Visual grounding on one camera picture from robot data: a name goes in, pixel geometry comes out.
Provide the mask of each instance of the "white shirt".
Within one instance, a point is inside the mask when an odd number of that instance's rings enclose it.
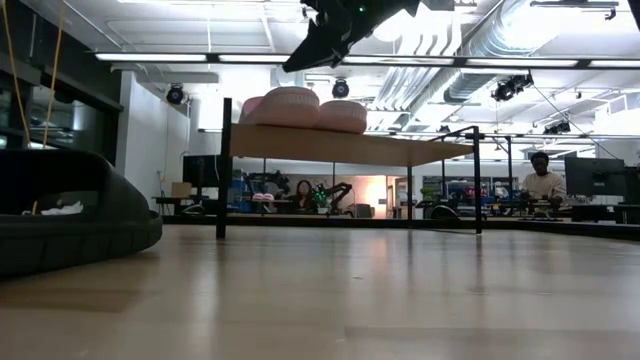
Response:
[[[543,195],[547,195],[549,198],[558,196],[564,199],[567,197],[564,178],[552,172],[544,176],[539,176],[536,173],[527,175],[522,183],[522,190],[527,190],[533,199],[541,199]]]

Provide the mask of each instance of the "woman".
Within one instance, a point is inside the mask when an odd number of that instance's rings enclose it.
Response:
[[[291,209],[294,211],[316,212],[318,205],[313,201],[313,191],[311,183],[307,180],[301,180],[296,186],[296,194],[289,196]]]

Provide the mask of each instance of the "pink cushion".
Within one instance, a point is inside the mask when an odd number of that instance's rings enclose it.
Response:
[[[249,114],[251,114],[258,107],[258,105],[260,105],[262,99],[262,96],[247,99],[247,101],[242,104],[242,112],[240,113],[240,120],[238,120],[238,123],[251,124],[252,119]]]
[[[318,96],[309,89],[276,88],[264,96],[245,123],[311,128],[318,121],[319,104]]]
[[[326,102],[320,106],[320,117],[313,128],[362,134],[367,129],[367,109],[352,101]]]

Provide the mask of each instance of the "wooden floor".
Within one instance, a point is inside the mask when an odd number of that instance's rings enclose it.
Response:
[[[525,232],[166,226],[0,283],[0,359],[640,358],[640,246]]]

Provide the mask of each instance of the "computer monitor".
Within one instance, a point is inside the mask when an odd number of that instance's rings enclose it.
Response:
[[[202,196],[202,188],[218,187],[220,183],[220,159],[218,155],[185,156],[182,160],[182,181],[191,183]]]
[[[624,161],[565,158],[564,171],[570,195],[627,196]]]

